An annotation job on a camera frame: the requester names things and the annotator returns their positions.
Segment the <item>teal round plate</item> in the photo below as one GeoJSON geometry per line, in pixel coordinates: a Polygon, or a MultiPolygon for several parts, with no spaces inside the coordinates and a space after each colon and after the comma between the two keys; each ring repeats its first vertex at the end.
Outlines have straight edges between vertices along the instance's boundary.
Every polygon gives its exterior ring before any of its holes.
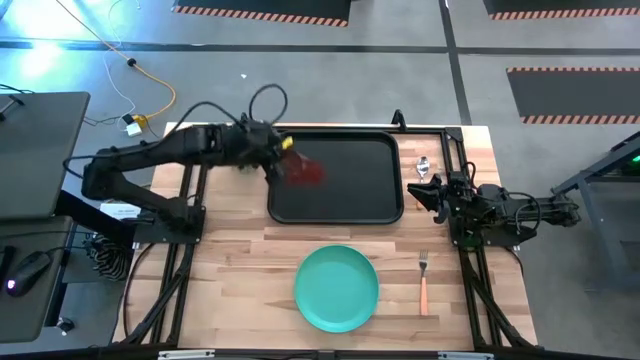
{"type": "Polygon", "coordinates": [[[311,252],[299,265],[294,281],[299,312],[315,328],[347,333],[376,312],[379,279],[371,261],[346,245],[328,245],[311,252]]]}

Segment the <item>silver table bracket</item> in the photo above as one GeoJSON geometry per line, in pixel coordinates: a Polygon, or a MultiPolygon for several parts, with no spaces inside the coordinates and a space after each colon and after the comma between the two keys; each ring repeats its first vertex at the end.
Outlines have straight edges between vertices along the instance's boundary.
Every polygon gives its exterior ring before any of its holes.
{"type": "Polygon", "coordinates": [[[440,351],[438,360],[495,360],[491,353],[440,351]]]}
{"type": "Polygon", "coordinates": [[[215,356],[214,349],[179,349],[160,351],[157,360],[210,360],[215,356]]]}

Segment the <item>black hazard-striped floor mat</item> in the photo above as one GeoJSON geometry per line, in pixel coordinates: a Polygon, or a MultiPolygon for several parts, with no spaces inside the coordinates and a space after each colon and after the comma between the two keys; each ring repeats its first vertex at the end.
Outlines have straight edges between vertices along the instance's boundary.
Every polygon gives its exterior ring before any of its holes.
{"type": "Polygon", "coordinates": [[[525,124],[640,124],[640,67],[510,67],[506,75],[525,124]]]}
{"type": "Polygon", "coordinates": [[[352,0],[174,0],[178,14],[346,27],[352,0]]]}
{"type": "Polygon", "coordinates": [[[640,0],[483,0],[492,20],[640,16],[640,0]]]}

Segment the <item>dark desk top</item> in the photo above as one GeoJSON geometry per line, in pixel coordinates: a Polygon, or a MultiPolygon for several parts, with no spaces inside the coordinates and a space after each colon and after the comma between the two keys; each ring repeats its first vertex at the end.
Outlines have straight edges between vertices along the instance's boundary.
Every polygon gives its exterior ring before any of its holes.
{"type": "Polygon", "coordinates": [[[0,224],[0,249],[14,249],[6,274],[0,276],[0,344],[30,342],[39,336],[60,282],[61,263],[72,227],[69,217],[0,224]],[[7,285],[20,262],[33,253],[47,256],[49,265],[25,294],[8,294],[7,285]]]}

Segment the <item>grey desk top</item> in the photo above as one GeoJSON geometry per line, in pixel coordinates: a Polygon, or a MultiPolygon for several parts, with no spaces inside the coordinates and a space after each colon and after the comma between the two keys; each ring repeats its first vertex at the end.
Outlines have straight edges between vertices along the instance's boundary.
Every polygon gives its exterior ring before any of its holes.
{"type": "Polygon", "coordinates": [[[49,92],[9,95],[25,105],[0,122],[0,221],[40,219],[54,213],[90,94],[49,92]]]}

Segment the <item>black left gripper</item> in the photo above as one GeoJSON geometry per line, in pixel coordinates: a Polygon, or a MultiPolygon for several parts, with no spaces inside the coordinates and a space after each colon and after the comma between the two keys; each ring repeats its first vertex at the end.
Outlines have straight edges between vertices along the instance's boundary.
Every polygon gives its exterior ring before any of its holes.
{"type": "Polygon", "coordinates": [[[227,130],[227,164],[261,166],[268,184],[286,178],[284,152],[293,149],[292,136],[281,136],[269,123],[247,119],[227,130]]]}

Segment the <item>white paper label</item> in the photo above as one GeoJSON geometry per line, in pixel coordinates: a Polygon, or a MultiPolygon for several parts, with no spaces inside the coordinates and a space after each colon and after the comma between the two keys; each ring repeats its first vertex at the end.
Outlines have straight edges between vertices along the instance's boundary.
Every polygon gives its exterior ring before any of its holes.
{"type": "Polygon", "coordinates": [[[136,219],[141,213],[141,209],[137,206],[113,202],[102,203],[99,210],[116,220],[136,219]]]}

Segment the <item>black white striped bundle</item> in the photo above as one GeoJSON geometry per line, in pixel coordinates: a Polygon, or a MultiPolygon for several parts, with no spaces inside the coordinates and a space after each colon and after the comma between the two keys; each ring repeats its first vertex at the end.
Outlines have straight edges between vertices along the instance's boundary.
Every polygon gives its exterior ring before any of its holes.
{"type": "Polygon", "coordinates": [[[133,257],[129,246],[94,234],[83,242],[83,248],[101,278],[116,282],[127,279],[133,257]]]}

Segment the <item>metal fork with orange handle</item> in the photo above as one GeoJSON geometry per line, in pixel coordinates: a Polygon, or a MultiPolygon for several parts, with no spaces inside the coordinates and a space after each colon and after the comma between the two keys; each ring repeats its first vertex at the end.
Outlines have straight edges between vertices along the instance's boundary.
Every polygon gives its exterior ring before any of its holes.
{"type": "Polygon", "coordinates": [[[426,250],[421,250],[419,254],[419,266],[420,266],[420,315],[427,316],[429,314],[428,310],[428,295],[427,295],[427,279],[426,272],[428,267],[428,252],[426,250]]]}

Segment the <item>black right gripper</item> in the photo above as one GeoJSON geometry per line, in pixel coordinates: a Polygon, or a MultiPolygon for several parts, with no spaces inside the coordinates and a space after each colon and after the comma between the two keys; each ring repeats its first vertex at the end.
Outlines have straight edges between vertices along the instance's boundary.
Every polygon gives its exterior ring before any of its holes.
{"type": "Polygon", "coordinates": [[[471,186],[470,178],[463,172],[449,172],[448,182],[443,184],[439,174],[428,183],[409,183],[407,191],[427,210],[435,212],[433,221],[443,224],[451,217],[467,223],[478,223],[482,217],[483,200],[471,186]]]}

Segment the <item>black computer mouse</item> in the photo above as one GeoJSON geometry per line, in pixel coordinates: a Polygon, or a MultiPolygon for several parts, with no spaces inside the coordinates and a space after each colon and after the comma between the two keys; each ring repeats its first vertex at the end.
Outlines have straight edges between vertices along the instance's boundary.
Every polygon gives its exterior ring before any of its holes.
{"type": "Polygon", "coordinates": [[[51,256],[43,251],[35,251],[23,258],[16,268],[9,272],[5,285],[6,293],[11,297],[26,295],[47,271],[51,262],[51,256]]]}

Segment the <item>black clip on desk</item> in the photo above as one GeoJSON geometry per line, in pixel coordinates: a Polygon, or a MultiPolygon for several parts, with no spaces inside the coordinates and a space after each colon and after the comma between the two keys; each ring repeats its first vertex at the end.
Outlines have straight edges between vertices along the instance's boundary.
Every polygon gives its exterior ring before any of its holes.
{"type": "Polygon", "coordinates": [[[21,99],[17,98],[14,95],[9,95],[8,98],[9,98],[8,102],[5,105],[0,107],[0,122],[4,122],[7,119],[7,113],[12,108],[21,107],[25,105],[25,103],[21,99]]]}

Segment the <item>red faceted cup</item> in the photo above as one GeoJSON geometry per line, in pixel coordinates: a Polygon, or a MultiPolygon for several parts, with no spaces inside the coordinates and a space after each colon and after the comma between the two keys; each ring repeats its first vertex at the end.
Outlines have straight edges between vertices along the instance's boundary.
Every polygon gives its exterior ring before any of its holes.
{"type": "Polygon", "coordinates": [[[281,165],[285,181],[290,185],[319,185],[325,179],[325,171],[320,163],[295,150],[284,151],[281,165]]]}

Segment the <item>black rectangular tray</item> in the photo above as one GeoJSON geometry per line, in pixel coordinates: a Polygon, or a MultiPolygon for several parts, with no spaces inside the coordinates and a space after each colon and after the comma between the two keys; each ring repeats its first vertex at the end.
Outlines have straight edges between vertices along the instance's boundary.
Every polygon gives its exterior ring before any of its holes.
{"type": "Polygon", "coordinates": [[[289,172],[269,186],[267,210],[282,224],[396,222],[404,211],[397,141],[383,131],[290,130],[313,181],[289,172]]]}

